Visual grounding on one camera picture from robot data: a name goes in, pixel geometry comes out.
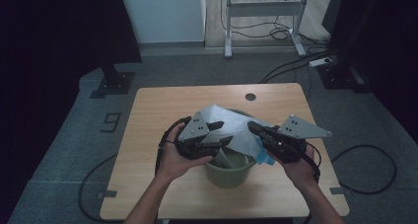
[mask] gray carpet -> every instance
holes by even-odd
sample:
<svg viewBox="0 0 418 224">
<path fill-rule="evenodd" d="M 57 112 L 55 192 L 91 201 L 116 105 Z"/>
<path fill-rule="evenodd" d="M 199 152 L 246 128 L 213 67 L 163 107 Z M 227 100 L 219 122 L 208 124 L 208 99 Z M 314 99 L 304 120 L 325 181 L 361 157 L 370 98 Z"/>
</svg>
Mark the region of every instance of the gray carpet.
<svg viewBox="0 0 418 224">
<path fill-rule="evenodd" d="M 47 154 L 28 182 L 9 223 L 95 223 L 78 206 L 84 176 L 97 164 L 117 153 L 136 91 L 145 87 L 255 84 L 270 70 L 297 59 L 296 53 L 235 53 L 144 56 L 143 64 L 119 64 L 119 72 L 135 72 L 128 95 L 89 99 L 103 73 L 95 70 L 80 80 L 80 93 Z M 350 90 L 324 90 L 313 69 L 307 67 L 280 75 L 268 83 L 302 85 L 313 117 L 333 136 L 324 140 L 331 158 L 359 144 L 373 144 L 392 156 L 397 177 L 386 191 L 364 195 L 346 189 L 350 214 L 347 223 L 418 223 L 418 146 L 373 94 Z M 108 113 L 120 112 L 113 124 L 104 123 Z M 94 217 L 102 204 L 114 159 L 99 167 L 86 181 L 82 203 Z M 392 172 L 390 160 L 379 151 L 352 151 L 334 163 L 338 179 L 353 188 L 375 190 L 384 186 Z M 303 218 L 295 218 L 302 223 Z"/>
</svg>

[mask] finger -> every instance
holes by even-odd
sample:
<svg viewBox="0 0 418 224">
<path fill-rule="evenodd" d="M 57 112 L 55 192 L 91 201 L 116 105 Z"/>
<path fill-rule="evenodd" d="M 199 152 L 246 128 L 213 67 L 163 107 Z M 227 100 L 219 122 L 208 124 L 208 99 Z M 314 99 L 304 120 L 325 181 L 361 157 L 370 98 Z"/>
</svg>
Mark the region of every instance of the finger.
<svg viewBox="0 0 418 224">
<path fill-rule="evenodd" d="M 173 128 L 173 130 L 169 133 L 169 136 L 167 136 L 167 139 L 171 142 L 174 142 L 177 138 L 178 133 L 180 130 L 184 127 L 184 123 L 179 123 L 176 127 Z"/>
<path fill-rule="evenodd" d="M 206 157 L 198 158 L 198 159 L 190 161 L 190 165 L 191 165 L 191 167 L 201 166 L 201 165 L 204 165 L 204 164 L 212 161 L 212 159 L 213 159 L 212 156 L 206 156 Z"/>
</svg>

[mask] white wall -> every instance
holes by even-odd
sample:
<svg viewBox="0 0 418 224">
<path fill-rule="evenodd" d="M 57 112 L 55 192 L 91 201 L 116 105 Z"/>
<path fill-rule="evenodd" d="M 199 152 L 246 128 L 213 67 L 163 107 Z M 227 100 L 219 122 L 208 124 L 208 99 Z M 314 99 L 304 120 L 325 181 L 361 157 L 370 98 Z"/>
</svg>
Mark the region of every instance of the white wall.
<svg viewBox="0 0 418 224">
<path fill-rule="evenodd" d="M 138 43 L 204 41 L 204 0 L 123 0 Z"/>
</svg>

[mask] human arm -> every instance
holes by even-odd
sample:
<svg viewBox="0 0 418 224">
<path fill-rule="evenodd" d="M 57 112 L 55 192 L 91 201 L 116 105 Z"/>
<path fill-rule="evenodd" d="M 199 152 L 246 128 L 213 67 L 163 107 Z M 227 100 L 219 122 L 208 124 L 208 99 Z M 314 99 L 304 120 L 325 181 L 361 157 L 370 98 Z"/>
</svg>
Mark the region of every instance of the human arm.
<svg viewBox="0 0 418 224">
<path fill-rule="evenodd" d="M 166 142 L 160 168 L 148 188 L 142 194 L 124 223 L 154 223 L 158 209 L 172 181 L 184 175 L 188 169 L 203 165 L 212 160 L 212 157 L 203 157 L 188 160 L 181 157 L 172 142 L 184 123 L 176 126 L 169 134 Z"/>
<path fill-rule="evenodd" d="M 307 155 L 314 158 L 314 150 L 311 146 L 307 147 Z M 314 180 L 313 168 L 303 159 L 296 163 L 283 164 L 275 158 L 284 168 L 286 175 L 293 182 L 293 185 L 301 192 L 305 202 L 310 209 L 313 219 L 320 224 L 344 223 L 341 216 L 336 212 L 329 200 L 320 190 L 319 185 Z"/>
</svg>

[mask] wrist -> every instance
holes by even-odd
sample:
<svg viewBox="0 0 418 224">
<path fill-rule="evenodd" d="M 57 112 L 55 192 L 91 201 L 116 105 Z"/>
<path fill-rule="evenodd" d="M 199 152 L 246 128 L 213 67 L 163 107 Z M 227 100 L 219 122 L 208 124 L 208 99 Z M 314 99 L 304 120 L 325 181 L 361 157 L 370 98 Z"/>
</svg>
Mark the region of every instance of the wrist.
<svg viewBox="0 0 418 224">
<path fill-rule="evenodd" d="M 304 181 L 298 184 L 294 184 L 294 186 L 301 192 L 301 194 L 308 193 L 319 188 L 319 185 L 314 180 Z"/>
<path fill-rule="evenodd" d="M 158 184 L 162 187 L 168 187 L 174 179 L 169 176 L 164 175 L 163 173 L 157 173 L 153 179 L 153 183 Z"/>
</svg>

